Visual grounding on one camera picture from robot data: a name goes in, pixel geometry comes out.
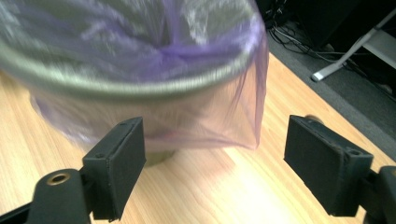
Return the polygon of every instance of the trash bag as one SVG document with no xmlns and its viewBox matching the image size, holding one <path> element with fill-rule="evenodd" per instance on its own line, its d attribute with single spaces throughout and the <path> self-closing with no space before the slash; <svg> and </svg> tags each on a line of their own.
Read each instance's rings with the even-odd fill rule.
<svg viewBox="0 0 396 224">
<path fill-rule="evenodd" d="M 148 150 L 254 148 L 267 65 L 251 0 L 0 2 L 0 67 L 81 144 L 141 116 Z"/>
</svg>

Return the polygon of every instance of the black equipment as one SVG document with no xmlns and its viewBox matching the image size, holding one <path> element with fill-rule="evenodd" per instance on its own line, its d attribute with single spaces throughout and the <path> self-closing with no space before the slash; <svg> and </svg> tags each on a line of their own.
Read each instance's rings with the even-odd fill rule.
<svg viewBox="0 0 396 224">
<path fill-rule="evenodd" d="M 33 201 L 0 216 L 0 224 L 87 224 L 91 212 L 120 219 L 145 162 L 143 120 L 125 120 L 83 158 L 81 170 L 44 176 Z"/>
<path fill-rule="evenodd" d="M 374 156 L 322 123 L 290 116 L 285 161 L 329 215 L 365 223 L 396 223 L 396 167 L 370 169 Z"/>
</svg>

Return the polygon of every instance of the wooden surface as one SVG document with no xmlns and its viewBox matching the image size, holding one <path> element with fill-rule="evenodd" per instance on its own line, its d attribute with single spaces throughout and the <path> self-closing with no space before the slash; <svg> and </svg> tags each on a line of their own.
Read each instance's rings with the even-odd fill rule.
<svg viewBox="0 0 396 224">
<path fill-rule="evenodd" d="M 362 223 L 362 209 L 357 217 L 329 217 L 283 161 L 290 114 L 319 117 L 373 153 L 376 171 L 395 164 L 271 55 L 260 147 L 179 151 L 145 168 L 120 223 Z M 30 106 L 27 90 L 4 74 L 0 115 L 4 214 L 31 201 L 41 176 L 79 169 L 84 153 L 52 130 Z"/>
</svg>

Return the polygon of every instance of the floor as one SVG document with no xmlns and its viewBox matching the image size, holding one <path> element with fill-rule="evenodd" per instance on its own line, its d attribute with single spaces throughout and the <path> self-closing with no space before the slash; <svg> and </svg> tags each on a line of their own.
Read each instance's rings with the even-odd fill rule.
<svg viewBox="0 0 396 224">
<path fill-rule="evenodd" d="M 287 50 L 267 32 L 270 51 L 296 76 L 396 161 L 396 102 L 375 84 L 345 68 L 320 82 L 310 76 L 330 64 Z"/>
</svg>

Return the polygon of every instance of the gray trash can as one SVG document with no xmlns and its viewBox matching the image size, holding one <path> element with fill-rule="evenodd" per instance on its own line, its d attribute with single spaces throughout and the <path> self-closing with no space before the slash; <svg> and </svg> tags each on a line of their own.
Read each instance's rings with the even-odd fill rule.
<svg viewBox="0 0 396 224">
<path fill-rule="evenodd" d="M 132 117 L 147 152 L 259 144 L 268 48 L 253 1 L 4 0 L 0 49 L 37 113 L 85 148 Z"/>
</svg>

